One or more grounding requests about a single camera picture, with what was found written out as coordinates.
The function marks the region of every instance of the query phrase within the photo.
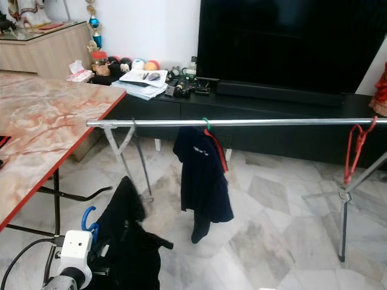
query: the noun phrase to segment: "green hanger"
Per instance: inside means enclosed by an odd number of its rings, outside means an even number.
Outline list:
[[[204,120],[204,121],[207,122],[207,130],[208,130],[208,131],[211,131],[210,121],[209,121],[206,117],[204,117],[202,120]]]

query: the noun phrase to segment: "navy t-shirt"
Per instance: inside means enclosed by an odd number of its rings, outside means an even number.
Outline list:
[[[181,127],[174,152],[183,163],[181,209],[194,210],[212,222],[233,219],[227,180],[211,138],[194,127]]]

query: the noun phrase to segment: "marble floor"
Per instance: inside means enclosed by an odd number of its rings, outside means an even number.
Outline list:
[[[160,249],[164,290],[382,290],[387,289],[387,174],[378,172],[353,196],[348,216],[348,253],[337,258],[340,200],[337,195],[304,200],[337,190],[343,167],[299,159],[233,151],[229,196],[235,218],[212,224],[193,245],[193,213],[180,210],[181,164],[172,143],[141,139],[155,201],[146,204],[143,226],[175,244]],[[147,191],[140,157],[130,144],[124,152],[139,192]],[[60,168],[62,191],[89,195],[117,186],[123,167],[105,139],[79,163],[69,158]],[[112,192],[80,203],[61,200],[62,229],[80,229],[83,212],[105,209]],[[53,197],[36,193],[12,223],[52,231]],[[0,277],[26,244],[40,238],[6,228],[0,234]],[[37,290],[42,284],[49,245],[34,246],[13,268],[6,289]],[[51,272],[55,273],[57,261]]]

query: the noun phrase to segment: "clothes drying rack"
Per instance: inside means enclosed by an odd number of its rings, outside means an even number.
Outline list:
[[[182,127],[182,126],[312,126],[312,125],[371,125],[372,118],[311,118],[311,119],[256,119],[256,120],[89,120],[86,122],[88,127],[100,127],[105,131],[105,135],[109,141],[109,144],[116,155],[117,161],[122,163],[128,176],[132,178],[128,165],[123,156],[125,147],[129,144],[131,138],[135,133],[136,127]],[[378,126],[387,125],[387,118],[379,118],[376,120]],[[129,127],[129,132],[126,135],[124,141],[120,145],[117,145],[116,140],[112,134],[112,129],[118,127]],[[145,161],[142,158],[143,168],[146,175],[146,181],[148,184],[149,196],[145,199],[153,201],[151,186],[149,183],[148,174],[146,172]],[[341,215],[340,215],[340,239],[339,239],[339,260],[345,261],[345,247],[346,247],[346,225],[348,216],[348,203],[352,200],[351,192],[358,187],[365,179],[372,175],[377,169],[379,169],[384,162],[387,161],[387,151],[368,169],[366,169],[358,178],[353,179],[349,184],[344,187],[339,187],[337,192],[341,199]],[[304,196],[307,198],[318,198],[321,196],[327,196],[331,193],[322,193],[319,195]]]

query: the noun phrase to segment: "glass top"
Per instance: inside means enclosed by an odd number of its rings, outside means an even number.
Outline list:
[[[59,31],[64,28],[68,28],[71,26],[74,26],[76,24],[82,23],[79,21],[74,21],[74,22],[52,22],[52,24],[55,23],[63,23],[60,27],[52,28],[49,30],[40,30],[39,28],[34,28],[34,32],[31,29],[26,29],[26,28],[17,28],[13,31],[3,31],[3,34],[0,36],[0,40],[16,40],[16,41],[28,41],[32,40],[34,38],[41,37],[43,35],[50,34],[51,32],[54,31]]]

